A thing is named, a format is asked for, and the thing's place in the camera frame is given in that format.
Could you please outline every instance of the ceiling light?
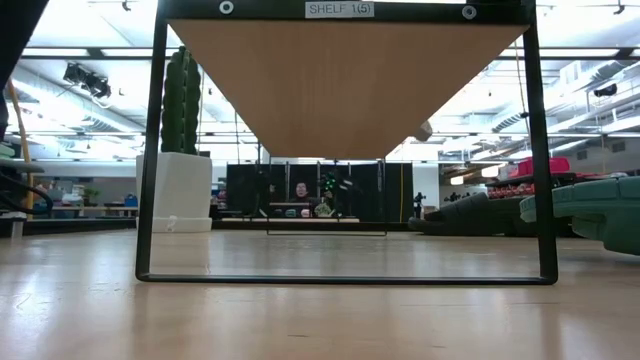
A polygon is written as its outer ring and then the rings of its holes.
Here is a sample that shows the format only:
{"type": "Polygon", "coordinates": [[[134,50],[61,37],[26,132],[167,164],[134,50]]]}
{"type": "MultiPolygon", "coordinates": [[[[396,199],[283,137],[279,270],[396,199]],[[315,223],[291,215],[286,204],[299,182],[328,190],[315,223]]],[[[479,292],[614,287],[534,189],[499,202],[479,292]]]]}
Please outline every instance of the ceiling light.
{"type": "Polygon", "coordinates": [[[507,152],[509,149],[502,149],[502,150],[485,150],[482,152],[479,152],[473,156],[471,156],[471,162],[474,162],[474,160],[482,160],[488,157],[492,157],[492,156],[498,156],[498,155],[502,155],[503,153],[507,152]]]}
{"type": "Polygon", "coordinates": [[[541,57],[600,57],[614,56],[619,49],[540,49],[541,57]]]}
{"type": "Polygon", "coordinates": [[[454,136],[469,136],[471,135],[470,133],[441,133],[441,132],[434,132],[433,136],[447,136],[447,137],[454,137],[454,136]]]}
{"type": "Polygon", "coordinates": [[[568,144],[564,144],[564,145],[560,145],[560,146],[558,146],[558,147],[555,147],[555,148],[553,148],[552,150],[553,150],[553,151],[564,151],[564,150],[569,150],[569,149],[571,149],[571,148],[573,148],[573,147],[576,147],[576,146],[578,146],[578,145],[580,145],[580,144],[584,144],[585,142],[587,142],[587,140],[578,140],[578,141],[573,141],[573,142],[570,142],[570,143],[568,143],[568,144]]]}
{"type": "Polygon", "coordinates": [[[582,116],[578,116],[576,118],[573,119],[569,119],[569,120],[565,120],[563,122],[551,125],[549,127],[547,127],[547,132],[549,133],[556,133],[558,131],[562,131],[562,130],[566,130],[574,125],[577,125],[581,122],[584,121],[584,118],[582,116]]]}
{"type": "Polygon", "coordinates": [[[144,135],[143,132],[88,132],[84,133],[86,136],[139,136],[144,135]]]}
{"type": "Polygon", "coordinates": [[[602,136],[601,134],[576,134],[576,133],[570,133],[570,134],[563,134],[563,133],[553,133],[553,134],[547,134],[548,137],[552,137],[552,138],[596,138],[596,137],[600,137],[602,136]]]}
{"type": "Polygon", "coordinates": [[[639,138],[640,133],[611,133],[607,134],[607,136],[615,138],[639,138]]]}
{"type": "Polygon", "coordinates": [[[75,136],[78,133],[75,131],[27,131],[27,135],[38,136],[75,136]]]}
{"type": "Polygon", "coordinates": [[[640,116],[630,117],[628,119],[618,120],[609,125],[605,125],[602,127],[602,132],[610,133],[615,131],[620,131],[632,127],[640,126],[640,116]]]}
{"type": "Polygon", "coordinates": [[[499,173],[500,173],[499,166],[491,166],[491,167],[482,169],[482,177],[485,177],[485,178],[498,177],[499,173]]]}
{"type": "MultiPolygon", "coordinates": [[[[150,58],[153,55],[153,49],[127,49],[127,48],[119,48],[119,49],[101,49],[104,56],[114,56],[114,57],[140,57],[140,58],[150,58]]],[[[174,52],[178,51],[178,48],[168,48],[165,52],[166,57],[170,57],[174,52]]]]}
{"type": "Polygon", "coordinates": [[[470,161],[471,164],[485,164],[485,165],[504,165],[507,164],[507,161],[501,160],[487,160],[487,161],[470,161]]]}
{"type": "Polygon", "coordinates": [[[508,158],[520,160],[520,159],[524,159],[532,156],[533,154],[531,153],[531,150],[523,150],[523,151],[518,151],[517,153],[509,155],[508,158]]]}
{"type": "Polygon", "coordinates": [[[89,56],[87,49],[48,49],[48,48],[26,48],[22,52],[22,56],[60,56],[60,57],[73,57],[73,56],[89,56]]]}
{"type": "Polygon", "coordinates": [[[451,178],[451,185],[462,185],[462,184],[464,184],[463,176],[456,176],[454,178],[451,178]]]}

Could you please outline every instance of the black cable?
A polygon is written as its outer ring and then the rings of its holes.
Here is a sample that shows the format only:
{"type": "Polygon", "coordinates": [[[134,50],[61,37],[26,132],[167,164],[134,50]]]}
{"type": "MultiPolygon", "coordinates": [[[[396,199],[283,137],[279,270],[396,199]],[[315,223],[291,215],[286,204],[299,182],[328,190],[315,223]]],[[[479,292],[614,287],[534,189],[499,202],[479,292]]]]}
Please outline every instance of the black cable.
{"type": "Polygon", "coordinates": [[[0,172],[0,183],[4,182],[4,183],[9,183],[13,186],[16,186],[18,188],[22,188],[25,189],[27,191],[31,191],[34,194],[37,194],[38,196],[40,196],[46,203],[47,203],[47,207],[43,210],[33,210],[33,209],[27,209],[24,208],[18,204],[15,204],[13,201],[11,201],[11,199],[9,199],[8,197],[6,197],[2,192],[0,192],[0,203],[6,205],[9,209],[14,210],[14,211],[19,211],[19,212],[23,212],[25,214],[28,215],[43,215],[43,214],[48,214],[49,212],[51,212],[51,210],[53,209],[53,200],[51,200],[51,198],[49,197],[49,195],[47,195],[47,193],[45,193],[44,191],[41,191],[37,188],[34,187],[30,187],[28,185],[25,185],[19,181],[15,181],[12,178],[6,176],[5,174],[0,172]]]}

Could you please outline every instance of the window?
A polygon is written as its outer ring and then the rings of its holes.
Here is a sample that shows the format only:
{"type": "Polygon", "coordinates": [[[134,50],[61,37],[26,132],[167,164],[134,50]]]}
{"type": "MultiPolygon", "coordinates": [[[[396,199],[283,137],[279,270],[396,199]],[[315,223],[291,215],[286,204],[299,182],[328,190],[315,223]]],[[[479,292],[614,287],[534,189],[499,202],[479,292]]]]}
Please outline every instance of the window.
{"type": "Polygon", "coordinates": [[[624,141],[619,143],[614,143],[611,145],[611,152],[623,152],[627,149],[627,146],[624,141]]]}

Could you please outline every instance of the small plant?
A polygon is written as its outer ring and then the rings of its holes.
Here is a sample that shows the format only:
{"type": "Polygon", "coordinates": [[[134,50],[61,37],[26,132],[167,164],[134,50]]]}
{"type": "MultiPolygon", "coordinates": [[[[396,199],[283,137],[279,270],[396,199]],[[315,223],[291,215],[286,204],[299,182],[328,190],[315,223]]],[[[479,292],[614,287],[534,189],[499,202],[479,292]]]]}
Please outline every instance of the small plant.
{"type": "Polygon", "coordinates": [[[100,190],[85,188],[82,193],[82,200],[84,201],[85,206],[90,206],[93,204],[92,200],[95,200],[98,196],[100,196],[100,190]]]}
{"type": "Polygon", "coordinates": [[[201,79],[198,63],[184,46],[171,55],[162,99],[162,152],[198,154],[201,79]]]}

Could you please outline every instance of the green plastic object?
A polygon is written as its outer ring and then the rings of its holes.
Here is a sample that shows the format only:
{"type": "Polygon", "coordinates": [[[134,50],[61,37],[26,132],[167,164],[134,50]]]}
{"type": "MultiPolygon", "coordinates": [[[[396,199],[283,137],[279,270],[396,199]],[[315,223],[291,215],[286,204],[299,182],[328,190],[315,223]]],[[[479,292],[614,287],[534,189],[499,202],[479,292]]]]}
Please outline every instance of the green plastic object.
{"type": "Polygon", "coordinates": [[[10,157],[13,157],[15,154],[16,152],[12,148],[0,144],[0,157],[10,158],[10,157]]]}
{"type": "MultiPolygon", "coordinates": [[[[640,177],[585,182],[553,190],[555,217],[572,217],[573,231],[604,248],[640,255],[640,177]]],[[[520,217],[536,221],[535,198],[520,203],[520,217]]]]}
{"type": "Polygon", "coordinates": [[[180,47],[171,55],[164,82],[162,152],[197,155],[200,80],[198,63],[185,47],[180,47]]]}

